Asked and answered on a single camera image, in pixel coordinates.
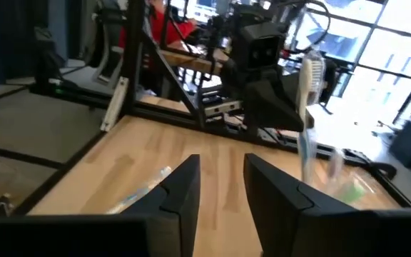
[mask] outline plastic packaging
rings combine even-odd
[[[343,180],[338,179],[330,195],[346,204],[352,204],[368,193],[375,193],[362,175],[352,171]]]
[[[308,128],[307,106],[318,102],[323,90],[324,73],[325,61],[320,52],[315,49],[309,51],[303,58],[303,66],[300,70],[297,105],[298,114],[304,123],[304,129],[298,137],[302,181],[310,185],[315,172],[317,143],[315,129]]]
[[[343,171],[345,154],[342,149],[334,148],[326,170],[327,181],[325,183],[325,192],[330,193],[336,187],[340,174]]]
[[[316,50],[318,46],[314,46],[304,56],[304,59],[311,60],[312,62],[312,84],[307,97],[307,106],[317,104],[320,99],[321,93],[323,92],[324,86],[324,76],[325,76],[325,60],[321,53]]]
[[[133,203],[137,202],[137,200],[143,198],[147,193],[149,193],[152,189],[154,189],[160,182],[162,182],[169,174],[171,174],[172,169],[171,167],[167,166],[161,169],[155,177],[153,177],[143,188],[138,189],[134,194],[127,196],[122,201],[117,203],[113,208],[108,210],[106,214],[118,214],[129,206],[133,205]]]

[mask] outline red shirt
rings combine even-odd
[[[163,31],[164,14],[155,11],[155,17],[151,17],[151,32],[152,37],[155,39],[156,43],[160,43],[161,34]],[[192,23],[186,22],[182,24],[177,24],[178,29],[182,33],[183,37],[187,37],[196,28]],[[176,28],[172,25],[172,22],[168,21],[168,28],[166,31],[166,44],[172,44],[173,42],[181,40],[180,35],[177,33]],[[120,41],[118,45],[122,48],[125,47],[126,43],[126,30],[123,28],[120,32]]]

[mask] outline wooden table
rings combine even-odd
[[[175,43],[175,44],[169,45],[169,47],[182,50],[185,52],[188,51],[185,44]],[[193,49],[194,53],[196,54],[201,53],[201,51],[198,48],[194,46],[190,46],[190,47]],[[166,51],[166,50],[162,50],[161,53],[163,54],[164,58],[171,66],[180,66],[183,68],[187,68],[187,69],[191,69],[191,70],[199,71],[203,73],[210,72],[211,62],[206,61],[204,59],[197,59],[195,57],[190,57],[190,56],[186,56],[183,54],[177,54],[177,53],[173,53],[171,51]],[[221,67],[222,67],[220,62],[227,61],[228,56],[226,56],[220,49],[216,49],[215,52],[213,53],[213,56],[215,57],[217,61],[217,63],[215,64],[215,68],[213,70],[213,75],[219,75]]]
[[[144,101],[182,108],[165,99]],[[298,155],[130,116],[122,118],[30,214],[105,213],[159,169],[175,168],[193,153],[201,155],[202,173],[195,256],[259,256],[261,246],[243,184],[244,154],[255,153],[300,178]],[[324,180],[325,166],[316,161],[316,181]],[[375,193],[354,207],[399,208],[373,178],[366,179]]]

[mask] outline toothbrush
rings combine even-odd
[[[312,61],[309,59],[303,59],[303,65],[299,73],[299,88],[298,88],[298,114],[304,123],[304,129],[299,133],[298,137],[298,153],[300,155],[300,167],[301,167],[301,179],[302,182],[310,183],[310,172],[308,168],[308,153],[309,142],[307,135],[307,101],[308,94],[310,92],[310,86],[312,85]]]
[[[160,182],[162,182],[169,174],[171,174],[172,168],[167,166],[157,173],[156,177],[152,178],[150,182],[146,184],[143,188],[138,189],[134,194],[125,197],[123,200],[119,201],[114,207],[106,212],[106,214],[118,214],[127,209],[137,200],[143,198],[147,193],[150,193]]]
[[[302,181],[310,184],[313,172],[314,142],[307,130],[307,106],[314,104],[320,98],[323,89],[324,61],[316,52],[309,52],[303,59],[300,69],[298,88],[298,114],[304,123],[304,129],[299,133],[298,148],[301,156]]]

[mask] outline white toothbrush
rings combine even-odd
[[[298,153],[301,157],[302,181],[306,184],[311,184],[314,148],[316,148],[307,130],[307,106],[314,104],[320,97],[323,89],[324,66],[321,55],[313,51],[303,59],[299,73],[298,114],[304,123],[304,129],[299,133]]]

